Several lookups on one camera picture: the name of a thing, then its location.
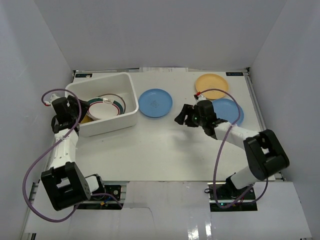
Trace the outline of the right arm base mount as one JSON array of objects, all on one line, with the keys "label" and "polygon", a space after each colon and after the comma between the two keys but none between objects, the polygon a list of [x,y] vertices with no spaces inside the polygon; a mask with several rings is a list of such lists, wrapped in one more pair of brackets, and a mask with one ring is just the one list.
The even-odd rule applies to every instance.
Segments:
[{"label": "right arm base mount", "polygon": [[[226,206],[232,203],[237,197],[239,197],[246,188],[238,189],[231,195],[227,193],[224,189],[221,189],[223,184],[216,185],[216,195],[217,200],[220,206]],[[214,199],[214,192],[213,192],[213,184],[208,184],[208,187],[204,190],[206,194],[208,194],[209,198],[209,206],[210,212],[256,212],[258,210],[257,203],[250,203],[256,199],[256,194],[253,188],[250,189],[249,192],[246,193],[237,203],[233,204],[229,208],[220,208],[215,199]]]}]

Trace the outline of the green rimmed white plate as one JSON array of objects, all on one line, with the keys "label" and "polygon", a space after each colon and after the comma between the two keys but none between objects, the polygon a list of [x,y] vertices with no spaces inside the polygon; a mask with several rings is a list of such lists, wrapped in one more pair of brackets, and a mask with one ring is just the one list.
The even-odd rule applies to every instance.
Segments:
[{"label": "green rimmed white plate", "polygon": [[87,102],[89,109],[86,114],[94,121],[110,119],[126,112],[126,102],[114,93],[102,94]]}]

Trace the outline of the round bamboo tray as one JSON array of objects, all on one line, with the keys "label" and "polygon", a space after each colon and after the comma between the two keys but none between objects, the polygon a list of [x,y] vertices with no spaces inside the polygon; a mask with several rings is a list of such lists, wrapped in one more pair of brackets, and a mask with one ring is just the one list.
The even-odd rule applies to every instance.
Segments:
[{"label": "round bamboo tray", "polygon": [[92,121],[93,121],[92,118],[90,118],[88,115],[85,115],[82,121],[80,122],[80,124],[90,123]]}]

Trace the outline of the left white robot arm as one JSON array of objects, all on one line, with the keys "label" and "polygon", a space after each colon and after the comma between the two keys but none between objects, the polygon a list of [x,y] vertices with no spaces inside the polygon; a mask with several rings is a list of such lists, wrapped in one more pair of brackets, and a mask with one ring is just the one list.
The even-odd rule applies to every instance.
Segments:
[{"label": "left white robot arm", "polygon": [[48,170],[41,173],[41,182],[56,211],[105,196],[106,187],[98,174],[85,177],[76,164],[76,146],[80,125],[89,103],[74,96],[59,97],[53,94],[46,103],[53,107],[55,116],[51,121],[57,146]]}]

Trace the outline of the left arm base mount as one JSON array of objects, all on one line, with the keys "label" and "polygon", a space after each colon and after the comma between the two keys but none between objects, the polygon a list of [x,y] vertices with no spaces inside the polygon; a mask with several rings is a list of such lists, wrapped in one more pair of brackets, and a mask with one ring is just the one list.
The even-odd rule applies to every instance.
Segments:
[{"label": "left arm base mount", "polygon": [[104,183],[104,189],[99,189],[93,196],[81,203],[79,210],[121,210],[124,206],[127,192],[127,182]]}]

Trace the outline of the blue plate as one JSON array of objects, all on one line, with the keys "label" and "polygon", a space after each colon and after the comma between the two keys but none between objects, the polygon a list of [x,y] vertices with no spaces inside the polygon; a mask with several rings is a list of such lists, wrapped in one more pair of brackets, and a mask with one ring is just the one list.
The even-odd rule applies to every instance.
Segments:
[{"label": "blue plate", "polygon": [[212,101],[214,112],[220,119],[233,123],[239,117],[238,107],[231,99],[220,98]]},{"label": "blue plate", "polygon": [[161,118],[171,111],[173,99],[167,91],[153,88],[140,95],[138,105],[143,115],[149,118]]}]

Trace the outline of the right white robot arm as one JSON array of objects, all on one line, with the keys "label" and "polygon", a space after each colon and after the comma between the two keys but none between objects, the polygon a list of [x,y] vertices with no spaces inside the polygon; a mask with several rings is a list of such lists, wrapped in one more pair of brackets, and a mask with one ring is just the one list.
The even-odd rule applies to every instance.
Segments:
[{"label": "right white robot arm", "polygon": [[225,194],[236,200],[247,187],[268,179],[290,165],[285,150],[272,130],[253,131],[233,125],[217,117],[209,100],[200,100],[195,105],[184,104],[174,121],[191,128],[201,127],[207,136],[244,150],[247,166],[229,176],[225,184],[214,187],[211,192],[215,196]]}]

